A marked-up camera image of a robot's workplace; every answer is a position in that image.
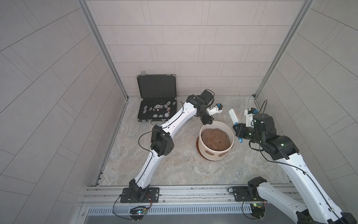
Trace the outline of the white blue scrub brush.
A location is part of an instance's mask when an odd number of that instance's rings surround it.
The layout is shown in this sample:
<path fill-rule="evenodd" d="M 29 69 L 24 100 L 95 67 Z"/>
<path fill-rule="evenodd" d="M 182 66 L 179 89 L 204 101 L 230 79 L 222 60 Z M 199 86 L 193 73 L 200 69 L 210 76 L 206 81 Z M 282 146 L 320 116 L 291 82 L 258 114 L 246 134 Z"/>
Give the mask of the white blue scrub brush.
<path fill-rule="evenodd" d="M 239 119 L 238 119 L 237 114 L 236 114 L 236 112 L 235 112 L 234 109 L 230 109 L 230 110 L 229 110 L 229 115 L 230 115 L 230 118 L 231 118 L 231 120 L 232 120 L 232 122 L 233 122 L 233 125 L 234 125 L 235 123 L 239 123 Z"/>

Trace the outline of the white ceramic pot with soil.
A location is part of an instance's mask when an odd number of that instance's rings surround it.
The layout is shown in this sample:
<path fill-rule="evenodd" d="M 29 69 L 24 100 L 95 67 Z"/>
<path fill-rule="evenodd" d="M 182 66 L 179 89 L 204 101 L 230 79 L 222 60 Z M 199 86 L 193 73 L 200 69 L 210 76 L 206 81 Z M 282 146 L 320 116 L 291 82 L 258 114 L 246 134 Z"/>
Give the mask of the white ceramic pot with soil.
<path fill-rule="evenodd" d="M 199 132 L 200 154 L 209 161 L 223 160 L 235 142 L 232 128 L 226 124 L 213 121 L 211 125 L 204 125 Z"/>

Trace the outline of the black poker chip case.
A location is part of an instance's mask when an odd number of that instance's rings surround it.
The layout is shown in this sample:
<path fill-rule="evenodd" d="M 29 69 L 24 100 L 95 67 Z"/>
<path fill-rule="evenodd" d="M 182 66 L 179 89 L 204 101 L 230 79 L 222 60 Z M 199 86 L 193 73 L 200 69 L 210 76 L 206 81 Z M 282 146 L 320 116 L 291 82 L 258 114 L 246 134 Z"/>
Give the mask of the black poker chip case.
<path fill-rule="evenodd" d="M 166 122 L 177 113 L 174 74 L 138 75 L 140 92 L 139 122 Z"/>

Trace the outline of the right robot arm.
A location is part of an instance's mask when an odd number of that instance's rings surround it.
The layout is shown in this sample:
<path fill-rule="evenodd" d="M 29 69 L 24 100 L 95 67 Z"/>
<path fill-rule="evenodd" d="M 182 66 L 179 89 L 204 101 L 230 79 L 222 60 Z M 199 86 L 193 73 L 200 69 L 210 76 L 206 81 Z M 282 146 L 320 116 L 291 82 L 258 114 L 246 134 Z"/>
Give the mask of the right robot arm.
<path fill-rule="evenodd" d="M 246 123 L 240 123 L 235 111 L 229 111 L 233 130 L 239 141 L 259 145 L 260 153 L 266 152 L 271 163 L 278 164 L 290 178 L 303 199 L 297 202 L 275 189 L 262 177 L 248 183 L 252 198 L 260 197 L 273 204 L 297 224 L 356 224 L 355 217 L 343 212 L 318 183 L 309 170 L 299 149 L 293 141 L 278 135 L 273 118 L 265 113 L 254 114 L 245 111 Z"/>

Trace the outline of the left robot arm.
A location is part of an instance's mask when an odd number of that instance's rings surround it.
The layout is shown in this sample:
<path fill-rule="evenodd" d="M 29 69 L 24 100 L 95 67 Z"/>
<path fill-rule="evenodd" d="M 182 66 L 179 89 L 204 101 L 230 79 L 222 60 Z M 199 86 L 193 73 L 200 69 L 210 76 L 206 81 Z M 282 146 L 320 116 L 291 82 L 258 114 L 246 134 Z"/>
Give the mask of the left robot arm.
<path fill-rule="evenodd" d="M 155 125 L 151 134 L 151 148 L 140 173 L 129 182 L 132 196 L 142 201 L 147 194 L 151 179 L 161 160 L 174 149 L 173 137 L 192 117 L 199 117 L 203 125 L 213 123 L 213 115 L 221 113 L 223 105 L 214 104 L 214 92 L 205 89 L 200 95 L 187 97 L 182 108 L 166 123 Z"/>

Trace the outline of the terracotta saucer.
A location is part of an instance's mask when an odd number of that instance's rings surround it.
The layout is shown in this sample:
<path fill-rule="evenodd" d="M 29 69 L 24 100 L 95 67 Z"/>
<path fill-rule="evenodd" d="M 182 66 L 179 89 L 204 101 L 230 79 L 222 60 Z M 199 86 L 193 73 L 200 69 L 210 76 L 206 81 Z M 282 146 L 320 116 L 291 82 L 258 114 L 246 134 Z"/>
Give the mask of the terracotta saucer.
<path fill-rule="evenodd" d="M 199 139 L 198 139 L 198 138 L 197 138 L 197 140 L 196 140 L 196 148 L 197 148 L 198 153 L 200 154 Z"/>

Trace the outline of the right circuit board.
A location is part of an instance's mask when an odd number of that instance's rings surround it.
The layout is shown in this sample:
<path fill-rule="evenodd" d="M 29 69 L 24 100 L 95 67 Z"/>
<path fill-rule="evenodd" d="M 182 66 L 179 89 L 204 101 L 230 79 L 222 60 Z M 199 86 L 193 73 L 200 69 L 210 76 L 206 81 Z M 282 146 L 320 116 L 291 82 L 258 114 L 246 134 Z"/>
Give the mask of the right circuit board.
<path fill-rule="evenodd" d="M 251 216 L 254 219 L 262 219 L 266 214 L 266 206 L 262 203 L 252 203 L 251 207 Z"/>

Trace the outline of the circuit board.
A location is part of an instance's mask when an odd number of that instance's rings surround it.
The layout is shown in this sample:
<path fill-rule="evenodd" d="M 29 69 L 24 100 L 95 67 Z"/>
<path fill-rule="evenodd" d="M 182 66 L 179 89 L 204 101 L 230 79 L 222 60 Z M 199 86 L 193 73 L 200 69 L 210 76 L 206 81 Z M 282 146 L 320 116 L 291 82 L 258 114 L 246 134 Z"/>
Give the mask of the circuit board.
<path fill-rule="evenodd" d="M 266 214 L 266 206 L 262 203 L 252 203 L 251 207 L 251 216 L 254 219 L 262 219 Z"/>
<path fill-rule="evenodd" d="M 141 221 L 147 214 L 148 208 L 145 206 L 137 206 L 130 210 L 129 216 L 132 221 Z"/>

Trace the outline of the left circuit board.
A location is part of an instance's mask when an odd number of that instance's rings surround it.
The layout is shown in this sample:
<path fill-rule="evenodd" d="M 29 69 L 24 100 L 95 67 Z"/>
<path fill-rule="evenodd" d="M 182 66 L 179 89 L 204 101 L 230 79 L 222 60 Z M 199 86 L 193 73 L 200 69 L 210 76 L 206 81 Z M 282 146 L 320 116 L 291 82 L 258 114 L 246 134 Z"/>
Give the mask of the left circuit board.
<path fill-rule="evenodd" d="M 130 210 L 129 216 L 132 221 L 141 221 L 147 214 L 148 208 L 145 206 L 137 206 Z"/>

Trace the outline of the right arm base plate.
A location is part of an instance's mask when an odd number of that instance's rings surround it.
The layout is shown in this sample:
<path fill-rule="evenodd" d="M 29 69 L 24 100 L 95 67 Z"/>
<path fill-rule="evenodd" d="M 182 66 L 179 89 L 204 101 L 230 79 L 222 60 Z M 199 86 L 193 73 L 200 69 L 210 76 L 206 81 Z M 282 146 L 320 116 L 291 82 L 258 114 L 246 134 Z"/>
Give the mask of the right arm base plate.
<path fill-rule="evenodd" d="M 234 186 L 231 188 L 236 202 L 255 201 L 257 195 L 250 186 Z"/>

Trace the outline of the aluminium front rail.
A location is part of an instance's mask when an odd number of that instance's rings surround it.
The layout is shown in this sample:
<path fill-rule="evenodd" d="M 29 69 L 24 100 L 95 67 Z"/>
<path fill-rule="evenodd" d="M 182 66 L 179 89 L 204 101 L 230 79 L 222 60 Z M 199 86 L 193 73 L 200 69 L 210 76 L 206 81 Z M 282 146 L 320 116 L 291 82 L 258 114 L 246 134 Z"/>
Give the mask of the aluminium front rail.
<path fill-rule="evenodd" d="M 175 204 L 227 204 L 227 203 L 273 203 L 272 197 L 283 198 L 284 205 L 297 208 L 304 204 L 298 190 L 292 184 L 273 184 L 265 191 L 264 197 L 257 196 L 255 201 L 236 202 L 232 187 L 240 185 L 168 185 L 152 186 L 160 188 L 157 203 L 120 203 L 125 186 L 87 187 L 79 200 L 80 206 L 113 206 L 119 205 L 175 205 Z"/>

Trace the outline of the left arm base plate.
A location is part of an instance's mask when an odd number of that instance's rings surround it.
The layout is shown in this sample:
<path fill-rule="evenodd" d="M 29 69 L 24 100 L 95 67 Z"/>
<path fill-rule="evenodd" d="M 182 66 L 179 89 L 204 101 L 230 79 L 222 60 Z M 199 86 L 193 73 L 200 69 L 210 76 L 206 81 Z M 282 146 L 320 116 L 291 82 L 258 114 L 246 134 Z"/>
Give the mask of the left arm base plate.
<path fill-rule="evenodd" d="M 149 187 L 139 190 L 124 188 L 121 194 L 120 203 L 157 203 L 159 193 L 160 188 Z"/>

